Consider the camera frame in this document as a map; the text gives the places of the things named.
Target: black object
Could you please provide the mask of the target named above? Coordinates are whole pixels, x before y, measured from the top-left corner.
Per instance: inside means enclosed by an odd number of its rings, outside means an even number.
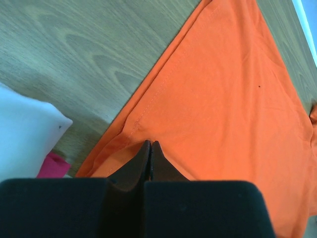
[[[152,146],[151,181],[189,181],[164,156],[159,142]]]
[[[138,237],[151,144],[108,178],[0,183],[0,238]]]
[[[274,238],[259,190],[244,181],[146,182],[146,238]]]
[[[0,217],[0,238],[275,237],[254,185],[188,181],[149,141],[108,178],[2,182]]]

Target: orange fabric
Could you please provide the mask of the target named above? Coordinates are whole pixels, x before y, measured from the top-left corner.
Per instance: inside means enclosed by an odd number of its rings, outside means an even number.
[[[255,0],[203,0],[92,150],[78,176],[106,177],[158,140],[187,178],[247,180],[279,237],[317,213],[312,122]]]

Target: wooden table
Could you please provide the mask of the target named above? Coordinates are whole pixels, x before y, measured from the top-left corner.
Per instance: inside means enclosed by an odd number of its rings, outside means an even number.
[[[74,121],[55,147],[73,164],[97,143],[199,0],[2,0],[0,81]],[[307,112],[317,69],[291,0],[258,0]]]

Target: stitching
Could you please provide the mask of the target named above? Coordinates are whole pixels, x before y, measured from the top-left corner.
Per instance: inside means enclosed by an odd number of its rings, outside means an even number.
[[[216,8],[208,15],[209,20],[212,20],[213,18],[215,18],[217,16],[216,13],[218,13],[219,11],[217,11],[220,7],[220,4],[218,6],[216,6]],[[208,27],[208,23],[209,22],[203,22],[203,26],[204,27]],[[167,79],[170,77],[170,75],[174,72],[175,68],[179,65],[180,61],[183,60],[184,55],[187,53],[187,50],[191,48],[192,44],[194,41],[192,41],[189,46],[183,51],[183,53],[180,55],[178,61],[175,63],[175,65],[173,66],[173,68],[170,70],[170,72],[168,73],[168,75],[165,77],[164,81],[162,82],[162,84],[159,86],[159,89],[157,90],[157,92],[155,93],[155,95],[152,97],[151,101],[149,102],[149,104],[147,105],[147,107],[144,109],[144,111],[142,112],[142,114],[139,116],[139,118],[135,121],[134,126],[131,130],[131,133],[129,134],[129,136],[127,137],[127,143],[122,147],[122,149],[124,149],[125,147],[128,146],[129,144],[129,139],[131,138],[132,134],[140,127],[140,124],[138,123],[140,121],[140,119],[143,117],[143,115],[145,114],[145,112],[149,109],[150,105],[152,104],[152,102],[154,101],[154,99],[158,96],[159,93],[162,93],[163,91],[163,85],[165,84],[165,82],[167,81]],[[107,175],[112,171],[112,169],[114,168],[114,165],[108,170]]]
[[[209,19],[213,19],[217,16],[217,14],[215,13],[218,13],[219,11],[217,11],[219,9],[219,6],[218,5],[209,15]],[[203,25],[204,27],[208,27],[208,23],[209,22],[204,22]],[[187,47],[187,49],[191,48],[192,44],[193,44],[194,41],[192,41],[189,46]],[[130,135],[127,137],[127,139],[129,139],[132,134],[140,127],[140,124],[138,124],[138,122],[140,121],[140,119],[142,118],[142,116],[145,114],[145,112],[149,109],[151,103],[154,101],[154,99],[157,97],[158,93],[162,93],[163,91],[162,90],[162,87],[163,85],[165,84],[165,82],[167,81],[167,79],[170,77],[170,75],[174,72],[175,68],[179,65],[180,61],[183,59],[183,56],[187,53],[187,50],[185,50],[181,55],[180,55],[180,58],[179,60],[177,61],[177,63],[174,65],[174,67],[171,69],[171,71],[168,73],[168,75],[165,77],[163,83],[160,85],[159,89],[157,90],[157,92],[155,93],[155,95],[153,96],[153,98],[151,99],[150,103],[147,105],[147,107],[144,109],[144,111],[142,112],[142,114],[139,116],[139,118],[136,120],[136,122],[134,123],[134,126],[132,128],[132,131],[130,133]]]

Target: wooden surface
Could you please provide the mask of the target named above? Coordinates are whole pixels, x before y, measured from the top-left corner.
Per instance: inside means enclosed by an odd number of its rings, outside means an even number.
[[[199,0],[2,0],[0,81],[74,121],[74,175]],[[308,112],[317,69],[291,0],[258,0]]]

